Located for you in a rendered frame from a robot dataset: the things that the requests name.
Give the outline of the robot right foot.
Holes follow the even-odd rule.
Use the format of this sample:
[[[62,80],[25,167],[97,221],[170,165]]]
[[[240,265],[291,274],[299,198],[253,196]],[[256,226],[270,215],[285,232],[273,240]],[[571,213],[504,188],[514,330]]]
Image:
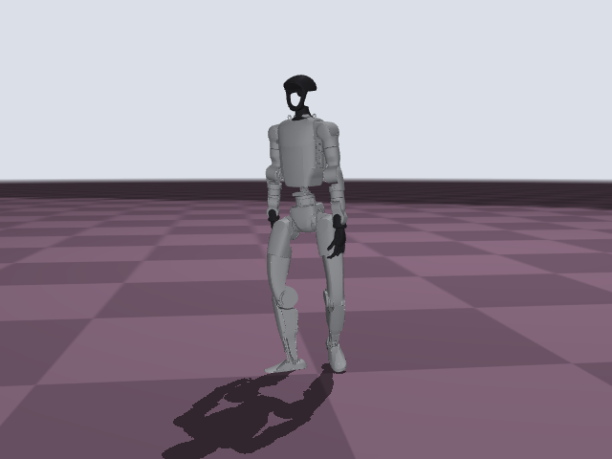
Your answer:
[[[293,362],[293,359],[292,359],[292,362]],[[296,360],[294,362],[296,362]],[[289,363],[287,360],[284,360],[275,366],[265,369],[264,372],[277,373],[277,372],[285,372],[285,371],[292,371],[292,370],[305,369],[305,368],[307,368],[307,364],[303,359],[297,359],[297,363],[293,363],[293,364]]]

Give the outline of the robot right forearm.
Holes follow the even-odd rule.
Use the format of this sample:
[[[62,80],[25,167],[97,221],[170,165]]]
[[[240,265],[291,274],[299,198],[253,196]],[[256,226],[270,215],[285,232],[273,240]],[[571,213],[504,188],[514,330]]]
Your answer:
[[[276,217],[277,217],[280,212],[279,205],[280,205],[280,191],[282,188],[282,184],[280,182],[267,179],[267,188],[268,188],[267,216],[269,217],[269,210],[274,209],[276,212]]]

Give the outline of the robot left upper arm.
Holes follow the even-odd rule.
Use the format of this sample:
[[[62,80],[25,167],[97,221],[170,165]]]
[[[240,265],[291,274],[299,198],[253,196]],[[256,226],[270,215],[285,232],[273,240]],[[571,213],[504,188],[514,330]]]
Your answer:
[[[337,183],[337,167],[340,167],[339,128],[329,121],[316,121],[317,137],[322,140],[327,168],[323,169],[323,179],[326,183]]]

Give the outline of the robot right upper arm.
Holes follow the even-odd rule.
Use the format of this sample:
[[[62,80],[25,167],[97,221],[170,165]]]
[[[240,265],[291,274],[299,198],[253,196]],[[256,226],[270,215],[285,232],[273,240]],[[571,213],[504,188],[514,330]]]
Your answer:
[[[268,166],[266,170],[267,179],[277,182],[283,179],[278,146],[278,126],[279,124],[271,126],[268,131],[268,137],[270,140],[270,157],[272,160],[272,164]]]

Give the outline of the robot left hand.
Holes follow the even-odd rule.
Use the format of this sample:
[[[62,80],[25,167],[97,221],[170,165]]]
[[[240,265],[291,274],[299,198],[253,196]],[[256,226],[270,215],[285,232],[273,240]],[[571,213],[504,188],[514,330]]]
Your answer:
[[[346,241],[346,235],[345,235],[345,228],[347,228],[346,224],[342,225],[341,224],[341,217],[339,214],[335,214],[333,217],[333,228],[336,229],[335,231],[335,238],[333,240],[333,242],[331,243],[331,245],[327,248],[327,251],[331,250],[334,245],[334,252],[331,254],[331,256],[327,256],[327,258],[333,258],[334,256],[339,256],[340,253],[344,253],[345,251],[345,241]]]

